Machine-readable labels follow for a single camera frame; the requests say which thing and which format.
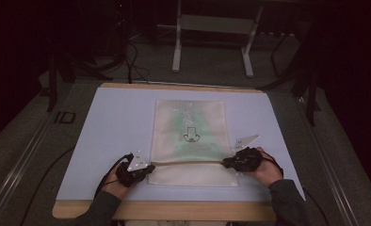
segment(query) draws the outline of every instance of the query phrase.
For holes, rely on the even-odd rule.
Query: gray sleeve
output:
[[[273,210],[280,219],[294,226],[310,225],[305,200],[300,196],[294,181],[280,180],[268,188]]]
[[[108,192],[101,191],[91,203],[89,210],[85,214],[72,220],[68,225],[109,225],[120,204],[120,199]]]

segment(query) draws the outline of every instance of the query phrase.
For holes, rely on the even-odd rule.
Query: table leg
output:
[[[182,55],[182,0],[177,0],[177,26],[176,26],[176,46],[174,47],[173,66],[171,70],[174,73],[180,71],[180,58]]]
[[[241,48],[242,59],[244,60],[245,73],[247,77],[249,78],[253,77],[253,70],[250,64],[250,47],[252,46],[253,39],[255,38],[256,29],[258,27],[259,20],[262,15],[262,11],[263,11],[263,6],[260,6],[256,14],[255,21],[252,24],[252,27],[250,28],[250,33],[248,34],[248,37],[249,37],[248,43],[245,47]]]

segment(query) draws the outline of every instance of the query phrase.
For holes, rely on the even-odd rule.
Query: sleeve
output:
[[[300,196],[294,181],[280,180],[269,187],[271,204],[280,221],[286,225],[310,225],[307,216],[305,200]]]
[[[72,220],[68,225],[73,226],[106,226],[115,215],[121,200],[114,195],[101,191],[91,203],[89,210]]]

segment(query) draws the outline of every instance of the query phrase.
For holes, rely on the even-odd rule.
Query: cord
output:
[[[320,214],[323,216],[324,221],[326,221],[326,225],[330,226],[329,220],[327,219],[326,214],[324,214],[323,209],[320,207],[318,202],[313,198],[312,194],[308,191],[308,189],[306,189],[306,187],[303,186],[302,189],[309,196],[309,198],[311,198],[311,200],[315,203],[315,206],[317,207],[318,211],[320,211]]]
[[[32,196],[32,198],[30,199],[30,202],[29,202],[29,204],[27,205],[27,207],[26,207],[26,210],[24,211],[24,216],[22,217],[22,220],[21,220],[21,226],[22,225],[24,225],[24,222],[26,221],[26,218],[27,218],[27,215],[28,215],[28,213],[29,213],[29,210],[30,210],[30,207],[32,206],[32,203],[33,203],[33,201],[34,201],[34,199],[36,198],[36,195],[37,195],[37,193],[38,193],[38,191],[39,191],[39,189],[40,189],[40,187],[41,187],[41,184],[42,184],[42,182],[44,181],[44,179],[45,179],[45,177],[47,176],[47,174],[48,174],[48,172],[50,172],[50,170],[53,168],[53,166],[56,164],[56,162],[57,161],[59,161],[63,156],[65,156],[65,154],[67,154],[67,153],[69,153],[69,152],[71,152],[71,151],[73,151],[74,150],[74,147],[71,147],[70,149],[68,149],[67,151],[65,151],[65,153],[63,153],[62,155],[60,155],[51,165],[50,165],[50,167],[48,167],[48,169],[47,169],[47,171],[46,172],[44,172],[44,174],[42,175],[42,177],[41,177],[41,180],[39,181],[39,184],[37,185],[37,187],[36,187],[36,190],[35,190],[35,192],[33,193],[33,196]]]

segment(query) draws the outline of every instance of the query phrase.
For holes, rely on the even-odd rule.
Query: dark background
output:
[[[95,15],[107,27],[100,31],[105,36],[96,37],[89,32],[90,27],[101,27],[82,18],[82,10],[92,9],[80,8],[82,2],[0,0],[0,131],[39,94],[38,77],[48,69],[52,40],[85,60],[92,60],[99,44],[105,43],[112,12],[107,8],[104,17]],[[101,8],[109,5],[109,1],[100,2],[105,3]],[[134,23],[152,35],[153,24],[175,23],[175,1],[156,3],[154,6],[153,1],[135,0],[132,12]],[[60,20],[53,20],[58,11]],[[283,15],[285,11],[266,8],[259,29],[278,32],[274,20]],[[331,19],[332,28],[325,31],[339,41],[326,56],[319,84],[371,180],[371,2],[346,1]],[[323,40],[316,41],[320,46]]]

